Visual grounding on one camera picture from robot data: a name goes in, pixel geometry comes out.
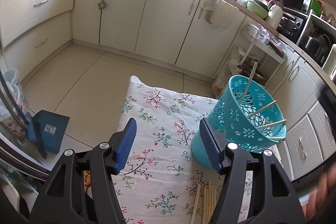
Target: tablecloth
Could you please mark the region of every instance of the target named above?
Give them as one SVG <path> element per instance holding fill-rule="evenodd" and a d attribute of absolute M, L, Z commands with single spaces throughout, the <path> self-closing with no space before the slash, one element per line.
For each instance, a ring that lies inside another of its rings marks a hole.
<path fill-rule="evenodd" d="M 129 118 L 137 122 L 137 134 L 125 169 L 113 176 L 115 191 L 127 223 L 189 223 L 196 209 L 202 219 L 203 187 L 214 185 L 217 198 L 223 176 L 199 165 L 190 143 L 199 121 L 211 112 L 217 100 L 153 88 L 136 76 L 130 78 L 118 130 Z M 276 146 L 273 152 L 280 160 Z M 201 195 L 194 208 L 197 185 Z M 246 219 L 252 189 L 247 172 L 238 221 Z"/>

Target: dustpan label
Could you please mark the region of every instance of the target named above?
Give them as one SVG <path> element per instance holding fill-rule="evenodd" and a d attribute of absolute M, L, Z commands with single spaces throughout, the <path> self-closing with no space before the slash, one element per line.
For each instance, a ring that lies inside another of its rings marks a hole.
<path fill-rule="evenodd" d="M 51 135 L 55 135 L 56 128 L 57 128 L 57 127 L 54 127 L 54 126 L 52 126 L 52 125 L 50 125 L 50 124 L 46 124 L 46 125 L 45 125 L 45 129 L 44 129 L 44 132 L 49 133 L 49 134 L 51 134 Z"/>

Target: teal basket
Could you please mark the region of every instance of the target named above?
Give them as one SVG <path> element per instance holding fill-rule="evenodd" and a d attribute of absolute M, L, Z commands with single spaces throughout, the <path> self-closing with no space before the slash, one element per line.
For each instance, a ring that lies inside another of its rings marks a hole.
<path fill-rule="evenodd" d="M 247 151 L 259 153 L 280 141 L 273 141 L 270 137 L 285 137 L 286 125 L 278 124 L 273 127 L 257 129 L 265 124 L 284 119 L 277 104 L 248 118 L 256 110 L 273 102 L 268 92 L 256 82 L 252 81 L 241 105 L 238 102 L 244 92 L 248 78 L 241 75 L 232 76 L 221 98 L 208 115 L 213 130 L 225 134 L 230 142 L 240 145 Z M 203 166 L 211 169 L 199 132 L 191 142 L 191 150 L 196 160 Z"/>

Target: dustpan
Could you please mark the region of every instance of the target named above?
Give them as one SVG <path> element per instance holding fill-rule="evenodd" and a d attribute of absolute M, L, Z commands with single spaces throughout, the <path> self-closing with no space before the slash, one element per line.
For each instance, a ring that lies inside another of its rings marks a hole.
<path fill-rule="evenodd" d="M 11 95 L 1 70 L 0 82 L 11 104 L 17 111 L 18 116 L 14 113 L 13 108 L 0 90 L 1 100 L 18 125 L 26 132 L 27 139 L 31 143 L 35 144 L 41 156 L 46 158 L 47 151 L 55 154 L 59 153 L 70 117 L 52 113 L 46 110 L 40 110 L 34 117 L 32 117 L 29 112 L 24 114 L 14 100 L 14 97 Z"/>

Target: white kettle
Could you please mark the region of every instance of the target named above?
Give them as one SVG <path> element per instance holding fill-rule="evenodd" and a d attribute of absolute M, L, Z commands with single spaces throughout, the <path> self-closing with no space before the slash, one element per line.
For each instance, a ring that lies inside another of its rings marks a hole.
<path fill-rule="evenodd" d="M 269 12 L 268 12 L 268 16 L 266 17 L 265 21 L 269 25 L 271 25 L 274 29 L 277 29 L 282 19 L 283 11 L 278 5 L 275 5 L 274 3 L 275 3 L 274 0 L 270 0 L 268 2 L 267 7 L 269 9 Z"/>

